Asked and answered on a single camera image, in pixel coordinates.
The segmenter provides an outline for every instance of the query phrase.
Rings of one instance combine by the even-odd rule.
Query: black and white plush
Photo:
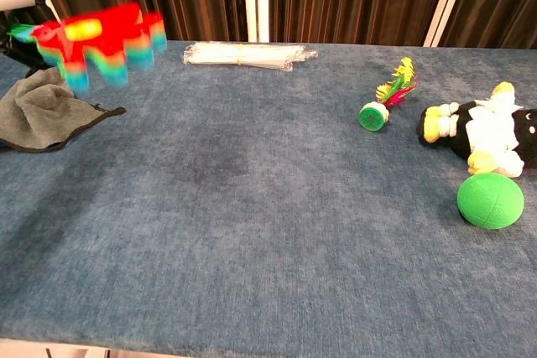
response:
[[[422,143],[447,143],[468,162],[470,174],[497,172],[510,178],[537,167],[537,109],[514,102],[514,88],[502,82],[487,100],[431,106],[417,133]]]

